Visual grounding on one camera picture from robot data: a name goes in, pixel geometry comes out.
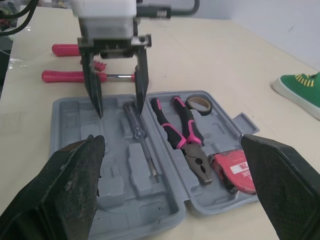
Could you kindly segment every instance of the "shoe sole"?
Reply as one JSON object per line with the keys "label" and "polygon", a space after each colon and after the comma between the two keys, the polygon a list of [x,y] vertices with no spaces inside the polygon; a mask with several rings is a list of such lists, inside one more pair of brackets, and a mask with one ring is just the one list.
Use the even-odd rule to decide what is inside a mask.
{"label": "shoe sole", "polygon": [[282,83],[280,77],[278,77],[277,80],[274,81],[272,87],[278,94],[294,102],[295,104],[303,108],[311,116],[320,120],[320,107],[311,104],[295,92],[291,91],[289,88],[287,88],[286,85]]}

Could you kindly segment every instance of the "wall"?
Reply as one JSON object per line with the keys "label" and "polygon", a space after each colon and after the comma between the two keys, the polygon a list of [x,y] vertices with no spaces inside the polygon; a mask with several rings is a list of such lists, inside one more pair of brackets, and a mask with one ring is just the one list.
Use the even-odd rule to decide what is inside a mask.
{"label": "wall", "polygon": [[[170,4],[175,8],[193,6],[193,0],[143,3]],[[232,19],[320,71],[320,0],[200,0],[194,17]]]}

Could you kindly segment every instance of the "tool case compartment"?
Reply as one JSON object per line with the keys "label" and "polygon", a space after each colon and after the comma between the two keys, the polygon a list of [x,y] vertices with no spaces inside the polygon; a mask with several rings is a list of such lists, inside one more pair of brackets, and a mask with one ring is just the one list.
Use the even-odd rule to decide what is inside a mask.
{"label": "tool case compartment", "polygon": [[239,136],[259,131],[243,113],[231,119],[204,91],[147,94],[141,123],[157,176],[151,174],[123,110],[124,103],[135,100],[134,95],[104,96],[102,119],[88,97],[62,98],[53,103],[50,154],[90,134],[105,138],[90,240],[131,240],[173,228],[185,217],[185,203],[198,216],[210,216],[258,200],[256,195],[229,193],[212,169],[212,183],[201,185],[182,151],[173,149],[167,141],[167,133],[158,123],[150,101],[158,98],[168,121],[181,131],[171,100],[179,96],[185,101],[192,95],[206,97],[213,106],[206,116],[191,110],[207,156],[241,149]]}

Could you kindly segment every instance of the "pink and black pliers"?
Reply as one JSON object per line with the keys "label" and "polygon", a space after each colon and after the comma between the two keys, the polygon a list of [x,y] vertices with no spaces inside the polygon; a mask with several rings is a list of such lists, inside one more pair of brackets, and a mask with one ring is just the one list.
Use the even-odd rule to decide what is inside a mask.
{"label": "pink and black pliers", "polygon": [[204,137],[199,132],[192,112],[180,99],[175,96],[172,104],[178,113],[182,123],[182,134],[165,117],[160,100],[153,98],[151,107],[156,115],[159,124],[167,133],[167,140],[173,149],[181,149],[184,157],[199,181],[204,185],[209,185],[213,181],[209,160],[201,147]]}

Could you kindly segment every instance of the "pink handle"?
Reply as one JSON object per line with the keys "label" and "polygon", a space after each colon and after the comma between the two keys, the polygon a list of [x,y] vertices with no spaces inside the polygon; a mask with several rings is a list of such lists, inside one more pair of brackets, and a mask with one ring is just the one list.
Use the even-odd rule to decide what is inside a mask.
{"label": "pink handle", "polygon": [[77,44],[53,44],[51,49],[57,57],[80,56]]}
{"label": "pink handle", "polygon": [[[97,72],[100,81],[107,81],[107,74]],[[42,80],[45,83],[83,83],[85,81],[84,73],[82,71],[51,71],[44,70],[42,72]]]}
{"label": "pink handle", "polygon": [[94,69],[98,72],[103,72],[106,70],[106,63],[100,62],[100,61],[94,61]]}

